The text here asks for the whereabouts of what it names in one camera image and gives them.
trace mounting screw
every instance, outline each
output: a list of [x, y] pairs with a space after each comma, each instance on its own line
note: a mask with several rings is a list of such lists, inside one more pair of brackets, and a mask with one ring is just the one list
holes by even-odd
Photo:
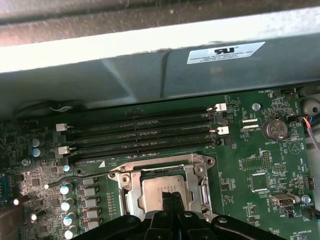
[[191, 217], [192, 217], [192, 212], [186, 211], [186, 212], [184, 213], [184, 216], [185, 216], [186, 218], [191, 218]]
[[204, 169], [203, 166], [198, 166], [198, 167], [196, 168], [197, 173], [202, 173], [204, 170], [205, 170], [205, 169]]
[[311, 203], [311, 198], [308, 196], [308, 195], [303, 195], [301, 197], [301, 201], [304, 203], [304, 204], [309, 204]]
[[122, 184], [124, 184], [124, 185], [127, 185], [128, 183], [130, 182], [130, 177], [129, 177], [129, 175], [123, 175], [122, 177], [121, 177], [121, 183]]
[[227, 219], [225, 219], [224, 217], [220, 217], [220, 218], [218, 219], [218, 222], [221, 223], [221, 224], [226, 224], [228, 221], [227, 221]]
[[261, 109], [261, 105], [255, 102], [254, 104], [252, 104], [252, 109], [253, 111], [259, 111]]
[[24, 166], [24, 167], [29, 166], [29, 164], [30, 164], [30, 161], [29, 161], [28, 159], [23, 159], [23, 160], [21, 161], [21, 165]]

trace cpu socket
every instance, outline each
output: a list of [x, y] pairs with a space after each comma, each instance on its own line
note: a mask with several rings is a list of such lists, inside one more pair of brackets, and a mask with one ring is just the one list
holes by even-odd
[[126, 162], [108, 177], [118, 183], [121, 215], [143, 220], [147, 212], [182, 210], [211, 221], [207, 170], [215, 163], [213, 157], [194, 153], [152, 158]]

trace cable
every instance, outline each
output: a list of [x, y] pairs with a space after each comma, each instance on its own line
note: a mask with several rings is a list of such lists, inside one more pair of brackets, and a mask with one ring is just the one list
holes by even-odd
[[310, 123], [309, 123], [309, 121], [307, 120], [306, 117], [303, 117], [303, 120], [305, 121], [305, 124], [306, 124], [306, 131], [308, 132], [316, 151], [320, 155], [320, 148], [319, 148], [317, 139], [316, 139], [316, 137], [314, 135], [314, 132], [313, 132], [313, 130], [311, 128], [311, 125], [310, 125]]
[[306, 117], [303, 117], [302, 119], [305, 121], [306, 129], [307, 129], [307, 130], [308, 130], [308, 129], [311, 129], [311, 125], [310, 125], [309, 121], [307, 120], [307, 118], [306, 118]]
[[107, 172], [103, 172], [103, 173], [98, 173], [98, 174], [92, 174], [92, 175], [87, 175], [87, 176], [66, 176], [61, 178], [60, 180], [53, 182], [53, 183], [48, 183], [46, 185], [44, 185], [45, 189], [49, 189], [49, 188], [53, 188], [56, 187], [60, 184], [62, 184], [65, 181], [68, 180], [73, 180], [73, 179], [78, 179], [78, 180], [84, 180], [84, 179], [92, 179], [92, 178], [98, 178], [98, 177], [103, 177], [106, 175], [110, 175], [110, 174], [115, 174], [115, 173], [119, 173], [119, 171], [107, 171]]

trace motherboard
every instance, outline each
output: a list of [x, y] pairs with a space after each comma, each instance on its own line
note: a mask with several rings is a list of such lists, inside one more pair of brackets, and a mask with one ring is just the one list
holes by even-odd
[[288, 240], [319, 238], [294, 87], [3, 121], [0, 169], [0, 204], [23, 216], [20, 240], [143, 220], [166, 210], [168, 192], [209, 222], [229, 215]]

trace sticker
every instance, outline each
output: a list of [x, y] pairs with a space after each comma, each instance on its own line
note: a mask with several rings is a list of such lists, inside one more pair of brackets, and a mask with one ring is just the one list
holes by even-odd
[[265, 41], [194, 50], [189, 53], [186, 64], [200, 64], [206, 62], [248, 58], [251, 57], [252, 54], [254, 54], [263, 44], [265, 44]]

